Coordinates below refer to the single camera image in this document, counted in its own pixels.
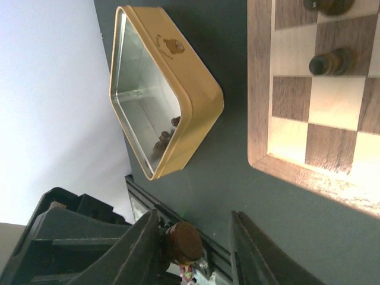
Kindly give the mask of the dark pawn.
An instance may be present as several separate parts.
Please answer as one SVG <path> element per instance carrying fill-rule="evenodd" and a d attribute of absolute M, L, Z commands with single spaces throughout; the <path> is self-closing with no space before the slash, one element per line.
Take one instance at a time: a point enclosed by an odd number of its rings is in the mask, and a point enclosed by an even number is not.
<path fill-rule="evenodd" d="M 303 0 L 308 11 L 320 12 L 326 16 L 339 16 L 348 12 L 355 0 Z"/>
<path fill-rule="evenodd" d="M 315 55 L 309 63 L 309 71 L 315 76 L 341 76 L 350 74 L 355 64 L 356 52 L 347 47 L 340 47 Z"/>

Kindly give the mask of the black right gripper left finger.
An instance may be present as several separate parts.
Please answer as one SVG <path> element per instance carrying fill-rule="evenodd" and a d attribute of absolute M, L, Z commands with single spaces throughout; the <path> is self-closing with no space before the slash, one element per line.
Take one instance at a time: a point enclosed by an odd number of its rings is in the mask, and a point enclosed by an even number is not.
<path fill-rule="evenodd" d="M 145 213 L 106 253 L 66 284 L 157 284 L 157 210 Z"/>

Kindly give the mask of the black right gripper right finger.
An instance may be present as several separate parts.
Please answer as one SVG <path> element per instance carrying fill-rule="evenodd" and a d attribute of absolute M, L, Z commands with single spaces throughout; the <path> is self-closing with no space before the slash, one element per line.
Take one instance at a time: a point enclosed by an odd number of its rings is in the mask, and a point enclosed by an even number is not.
<path fill-rule="evenodd" d="M 242 211 L 232 211 L 230 259 L 234 284 L 323 283 L 291 259 Z"/>

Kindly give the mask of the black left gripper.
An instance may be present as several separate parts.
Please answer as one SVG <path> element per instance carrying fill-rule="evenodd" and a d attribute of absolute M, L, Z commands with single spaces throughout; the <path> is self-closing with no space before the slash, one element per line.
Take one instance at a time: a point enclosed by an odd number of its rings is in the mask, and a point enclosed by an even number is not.
<path fill-rule="evenodd" d="M 1 284 L 79 274 L 131 227 L 113 207 L 55 187 L 42 195 L 1 273 Z"/>

